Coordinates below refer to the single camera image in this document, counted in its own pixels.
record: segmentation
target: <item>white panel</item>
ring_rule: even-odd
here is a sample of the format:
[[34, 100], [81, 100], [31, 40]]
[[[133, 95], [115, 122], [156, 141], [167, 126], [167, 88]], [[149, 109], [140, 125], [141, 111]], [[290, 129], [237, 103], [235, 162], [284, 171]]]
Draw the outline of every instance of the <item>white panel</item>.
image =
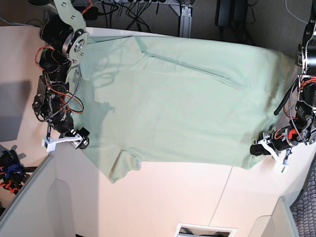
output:
[[57, 237], [50, 219], [48, 190], [55, 180], [53, 159], [47, 159], [0, 220], [1, 237]]
[[272, 220], [276, 229], [275, 237], [299, 237], [292, 213], [284, 199], [278, 200]]
[[[269, 227], [269, 235], [267, 235], [268, 231], [266, 231], [266, 236], [262, 235], [265, 232], [265, 229]], [[256, 222], [254, 223], [249, 237], [273, 237], [274, 236], [274, 226], [271, 216], [261, 216], [259, 217]]]
[[274, 160], [266, 157], [250, 170], [234, 167], [210, 225], [237, 228], [235, 237], [248, 236], [256, 219], [272, 215], [278, 199], [291, 199], [302, 188], [316, 145], [295, 147], [285, 174], [273, 172]]
[[71, 186], [76, 233], [82, 236], [173, 237], [178, 223], [208, 225], [231, 170], [144, 162], [140, 171], [111, 184], [70, 144], [58, 145], [52, 154], [56, 177]]

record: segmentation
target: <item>black cable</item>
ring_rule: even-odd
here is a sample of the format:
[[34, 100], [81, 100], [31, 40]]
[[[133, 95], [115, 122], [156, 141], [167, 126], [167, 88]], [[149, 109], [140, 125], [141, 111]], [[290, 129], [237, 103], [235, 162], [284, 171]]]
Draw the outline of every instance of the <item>black cable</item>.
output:
[[107, 17], [107, 12], [105, 11], [105, 3], [102, 2], [102, 8], [103, 8], [103, 12], [104, 12], [104, 17], [105, 17], [105, 24], [106, 24], [106, 27], [108, 28], [108, 17]]
[[248, 4], [248, 6], [255, 6], [255, 5], [257, 5], [258, 2], [259, 2], [259, 0], [256, 0], [255, 3], [253, 3], [253, 4]]
[[301, 189], [299, 195], [297, 196], [297, 198], [295, 199], [295, 201], [294, 201], [293, 204], [291, 205], [291, 207], [290, 207], [291, 209], [292, 209], [293, 207], [295, 207], [296, 204], [302, 199], [303, 194], [304, 194], [304, 192], [305, 192], [306, 189], [307, 189], [308, 182], [309, 182], [309, 180], [311, 179], [312, 172], [313, 172], [313, 169], [314, 169], [314, 166], [315, 166], [315, 165], [316, 165], [316, 154], [314, 155], [314, 158], [313, 158], [313, 161], [312, 161], [312, 163], [311, 163], [310, 169], [309, 169], [309, 171], [308, 171], [308, 173], [307, 173], [307, 176], [306, 176], [304, 185], [303, 185], [303, 187], [302, 187], [302, 189]]
[[158, 3], [157, 3], [156, 15], [158, 15], [158, 11], [159, 11], [159, 1], [158, 1]]
[[[139, 15], [139, 1], [137, 2], [136, 18], [138, 17], [138, 15]], [[136, 21], [136, 25], [137, 25], [138, 31], [142, 32], [142, 28], [141, 28], [141, 26], [139, 24], [139, 21]]]
[[256, 22], [256, 17], [255, 17], [255, 13], [253, 12], [253, 8], [252, 8], [252, 6], [249, 6], [249, 7], [250, 7], [250, 9], [251, 9], [251, 13], [252, 13], [253, 21], [252, 21], [252, 22], [250, 22], [250, 23], [248, 23], [248, 24], [253, 24], [253, 23], [255, 23], [255, 22]]
[[220, 38], [221, 38], [221, 41], [225, 41], [224, 40], [224, 27], [222, 27], [222, 26], [220, 26], [219, 27], [219, 36], [220, 36]]
[[[125, 6], [124, 4], [117, 3], [117, 5], [122, 6], [123, 8], [129, 9], [129, 7]], [[135, 19], [135, 17], [136, 17], [136, 15], [135, 15], [134, 12], [131, 12], [131, 13], [127, 13], [127, 12], [126, 12], [126, 14], [127, 14], [130, 18], [132, 18], [132, 19]], [[142, 18], [140, 18], [140, 17], [138, 17], [138, 20], [139, 20], [139, 22], [140, 22], [141, 24], [143, 24], [143, 25], [145, 25], [145, 26], [147, 27], [147, 32], [151, 33], [151, 30], [150, 30], [149, 25], [146, 24], [146, 22], [145, 22]]]
[[71, 110], [74, 111], [74, 112], [77, 112], [77, 113], [82, 113], [82, 112], [84, 111], [84, 104], [83, 104], [83, 102], [82, 102], [78, 97], [75, 96], [75, 98], [80, 101], [80, 103], [81, 103], [81, 105], [82, 105], [82, 110], [81, 110], [81, 111], [77, 111], [77, 110], [73, 110], [73, 109], [71, 109]]
[[15, 26], [30, 26], [30, 27], [40, 28], [40, 26], [38, 26], [38, 25], [23, 24], [23, 23], [18, 23], [18, 22], [14, 22], [14, 21], [9, 21], [9, 20], [3, 18], [2, 16], [0, 16], [0, 20], [4, 21], [5, 23], [7, 23], [7, 24], [9, 24], [9, 25], [15, 25]]
[[[297, 80], [297, 79], [295, 80], [295, 82], [293, 83], [293, 85], [294, 85], [294, 90], [295, 90], [296, 87], [298, 86], [298, 80]], [[290, 97], [291, 88], [292, 88], [293, 85], [291, 85], [290, 88], [287, 90], [287, 92], [286, 92], [284, 98], [283, 98], [282, 101], [280, 102], [280, 104], [279, 104], [279, 106], [277, 107], [277, 109], [274, 111], [274, 115], [275, 115], [275, 116], [280, 113], [281, 109], [282, 109], [283, 106], [286, 104], [288, 98]]]
[[145, 5], [145, 7], [139, 12], [139, 14], [137, 14], [137, 16], [135, 17], [135, 18], [133, 18], [133, 21], [127, 26], [127, 30], [129, 30], [129, 28], [135, 23], [135, 21], [138, 21], [138, 19], [141, 19], [140, 18], [140, 16], [141, 16], [141, 14], [143, 14], [143, 12], [148, 8], [148, 7], [150, 7], [150, 4], [152, 3], [152, 1], [151, 2], [148, 2], [146, 5]]

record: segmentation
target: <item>cable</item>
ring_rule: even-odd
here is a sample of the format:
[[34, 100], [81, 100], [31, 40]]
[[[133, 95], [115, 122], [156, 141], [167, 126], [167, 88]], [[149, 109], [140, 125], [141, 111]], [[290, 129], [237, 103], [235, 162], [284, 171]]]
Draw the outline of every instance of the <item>cable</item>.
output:
[[76, 111], [76, 110], [73, 110], [73, 109], [71, 109], [73, 112], [77, 112], [77, 113], [79, 113], [79, 114], [82, 114], [83, 113], [83, 111], [84, 111], [84, 104], [83, 104], [83, 102], [78, 98], [78, 97], [76, 97], [75, 96], [75, 98], [77, 99], [77, 100], [79, 100], [80, 101], [80, 103], [81, 103], [81, 105], [82, 106], [80, 106], [81, 107], [81, 111]]
[[40, 52], [42, 49], [45, 49], [45, 48], [52, 49], [53, 51], [55, 50], [53, 47], [50, 47], [50, 46], [43, 46], [43, 47], [40, 47], [40, 48], [38, 49], [38, 51], [37, 51], [36, 54], [35, 54], [35, 65], [36, 65], [39, 69], [41, 69], [41, 70], [44, 70], [44, 69], [40, 67], [39, 63], [36, 61], [36, 58], [38, 57], [39, 52]]
[[279, 137], [277, 137], [277, 133], [281, 131], [281, 128], [275, 132], [275, 140], [280, 139], [281, 137], [283, 137], [283, 135], [281, 134]]
[[[294, 87], [294, 89], [295, 89], [298, 86], [298, 80], [295, 80], [293, 85], [295, 86]], [[292, 86], [287, 90], [287, 92], [286, 92], [285, 96], [283, 97], [282, 101], [280, 102], [279, 106], [274, 111], [275, 116], [277, 116], [280, 113], [282, 107], [284, 107], [286, 105], [286, 102], [287, 102], [288, 98], [290, 97], [291, 88], [292, 88]]]
[[80, 83], [81, 83], [81, 69], [80, 69], [80, 65], [77, 64], [73, 67], [70, 68], [70, 70], [74, 69], [74, 68], [77, 68], [77, 71], [78, 71], [78, 82], [77, 82], [77, 86], [75, 88], [75, 91], [73, 93], [73, 95], [70, 97], [70, 99], [64, 104], [64, 106], [62, 108], [60, 108], [58, 111], [56, 111], [55, 113], [53, 113], [51, 116], [48, 117], [48, 119], [51, 119], [52, 117], [54, 117], [56, 114], [58, 114], [62, 109], [64, 109], [69, 103], [71, 100], [73, 100], [74, 96], [76, 95], [76, 93], [78, 92], [79, 90], [79, 86], [80, 86]]
[[9, 24], [9, 25], [15, 25], [15, 26], [30, 26], [30, 27], [36, 27], [36, 28], [40, 28], [41, 26], [38, 25], [31, 25], [31, 24], [23, 24], [23, 23], [18, 23], [18, 22], [14, 22], [14, 21], [9, 21], [5, 18], [3, 18], [2, 16], [0, 16], [0, 20], [4, 21], [5, 23]]
[[285, 105], [283, 106], [283, 112], [285, 113], [285, 115], [288, 117], [288, 118], [290, 118], [290, 114], [286, 111], [286, 109], [285, 109]]
[[92, 8], [93, 4], [91, 2], [91, 0], [89, 0], [89, 6], [87, 6], [87, 8], [85, 10], [83, 10], [82, 14], [85, 14], [90, 8]]
[[65, 108], [67, 107], [67, 105], [68, 105], [72, 100], [75, 100], [75, 101], [81, 106], [81, 104], [74, 98], [75, 95], [76, 95], [76, 93], [77, 93], [77, 91], [78, 91], [78, 89], [79, 89], [80, 83], [81, 83], [81, 77], [82, 77], [82, 75], [81, 75], [80, 65], [77, 64], [77, 65], [71, 67], [70, 70], [73, 69], [73, 68], [77, 68], [77, 71], [78, 71], [78, 82], [77, 82], [76, 89], [75, 89], [75, 91], [74, 91], [74, 93], [73, 93], [72, 96], [69, 96], [69, 95], [67, 95], [67, 94], [61, 93], [61, 92], [56, 91], [56, 90], [54, 90], [53, 88], [51, 88], [51, 87], [49, 86], [49, 84], [48, 84], [48, 81], [47, 81], [47, 76], [46, 76], [47, 73], [44, 73], [45, 82], [46, 82], [46, 85], [48, 86], [48, 88], [49, 88], [50, 90], [54, 91], [54, 92], [57, 93], [57, 94], [60, 94], [60, 95], [64, 95], [64, 96], [69, 97], [69, 100], [64, 104], [63, 107], [61, 107], [58, 111], [56, 111], [55, 113], [53, 113], [53, 114], [52, 114], [51, 116], [49, 116], [48, 118], [46, 118], [46, 119], [44, 119], [44, 120], [41, 120], [41, 119], [39, 119], [39, 118], [37, 117], [38, 121], [40, 121], [40, 122], [47, 122], [47, 121], [49, 121], [52, 117], [54, 117], [56, 114], [58, 114], [58, 113], [61, 112], [63, 109], [65, 109]]
[[[51, 86], [49, 86], [48, 81], [47, 81], [46, 74], [44, 74], [44, 77], [45, 77], [46, 85], [47, 85], [47, 87], [48, 87], [51, 91], [53, 91], [53, 92], [55, 92], [55, 93], [57, 93], [57, 94], [66, 96], [66, 97], [68, 97], [68, 98], [71, 98], [71, 97], [73, 96], [73, 94], [70, 93], [70, 92], [67, 92], [67, 93], [71, 94], [72, 96], [69, 96], [69, 95], [64, 94], [64, 93], [62, 93], [62, 92], [59, 92], [59, 91], [57, 91], [57, 90], [54, 90]], [[81, 110], [83, 111], [83, 110], [84, 110], [83, 102], [80, 100], [80, 102], [81, 102], [81, 104], [82, 104], [82, 106], [81, 106], [81, 104], [80, 104], [76, 99], [74, 99], [74, 101], [76, 101], [76, 102], [80, 105]]]
[[127, 28], [126, 28], [127, 30], [129, 30], [129, 28], [134, 24], [135, 21], [138, 21], [138, 19], [140, 19], [141, 14], [143, 14], [143, 12], [144, 12], [148, 7], [150, 7], [150, 5], [152, 4], [152, 2], [153, 2], [153, 1], [148, 2], [148, 3], [145, 5], [144, 9], [142, 9], [142, 10], [139, 12], [139, 14], [136, 15], [136, 17], [133, 19], [133, 21], [127, 26]]
[[249, 24], [249, 25], [251, 25], [251, 24], [253, 24], [253, 23], [256, 22], [255, 13], [254, 13], [253, 8], [252, 8], [254, 5], [248, 5], [248, 6], [250, 7], [250, 9], [251, 9], [251, 13], [252, 13], [252, 17], [253, 17], [253, 21], [250, 22], [250, 23], [247, 23], [247, 24]]
[[300, 18], [298, 18], [297, 16], [295, 16], [295, 15], [288, 9], [288, 7], [287, 7], [287, 0], [285, 0], [285, 8], [286, 8], [287, 12], [290, 13], [294, 18], [296, 18], [297, 20], [299, 20], [299, 21], [301, 21], [301, 22], [303, 22], [303, 23], [305, 23], [305, 24], [308, 24], [308, 22], [301, 20]]
[[304, 182], [304, 185], [299, 193], [299, 195], [297, 196], [297, 198], [295, 199], [295, 201], [293, 202], [293, 204], [291, 205], [291, 209], [293, 209], [293, 207], [296, 206], [296, 204], [302, 199], [303, 197], [303, 194], [305, 193], [306, 189], [307, 189], [307, 185], [308, 185], [308, 182], [309, 180], [311, 179], [311, 176], [312, 176], [312, 172], [313, 172], [313, 169], [314, 169], [314, 166], [316, 165], [316, 154], [314, 155], [314, 158], [313, 158], [313, 161], [311, 163], [311, 166], [310, 166], [310, 169], [308, 171], [308, 174], [306, 176], [306, 179], [305, 179], [305, 182]]
[[[120, 6], [122, 6], [123, 8], [129, 9], [129, 7], [127, 7], [127, 6], [123, 5], [123, 4], [117, 3], [117, 5], [120, 5]], [[135, 17], [136, 17], [136, 15], [135, 15], [134, 12], [127, 12], [127, 11], [126, 11], [126, 14], [127, 14], [130, 18], [132, 18], [132, 19], [135, 19]], [[150, 30], [149, 25], [146, 24], [146, 22], [145, 22], [142, 18], [138, 17], [138, 21], [139, 21], [141, 24], [143, 24], [143, 25], [145, 25], [145, 26], [147, 27], [147, 32], [151, 33], [151, 30]]]
[[294, 87], [295, 87], [296, 81], [295, 81], [295, 83], [292, 85], [291, 92], [290, 92], [290, 97], [288, 98], [288, 109], [289, 109], [289, 112], [290, 112], [290, 118], [291, 118], [293, 127], [295, 128], [295, 130], [296, 130], [296, 132], [297, 132], [297, 135], [300, 137], [301, 141], [304, 142], [305, 145], [307, 145], [306, 141], [303, 140], [301, 134], [299, 133], [299, 131], [298, 131], [298, 129], [297, 129], [295, 123], [294, 123], [294, 119], [293, 119], [292, 111], [291, 111], [291, 97], [292, 97], [292, 93], [293, 93], [293, 91], [294, 91]]
[[106, 24], [106, 27], [108, 28], [108, 17], [107, 17], [107, 13], [105, 11], [105, 3], [102, 2], [102, 8], [103, 8], [103, 12], [104, 12], [104, 17], [105, 17], [105, 24]]

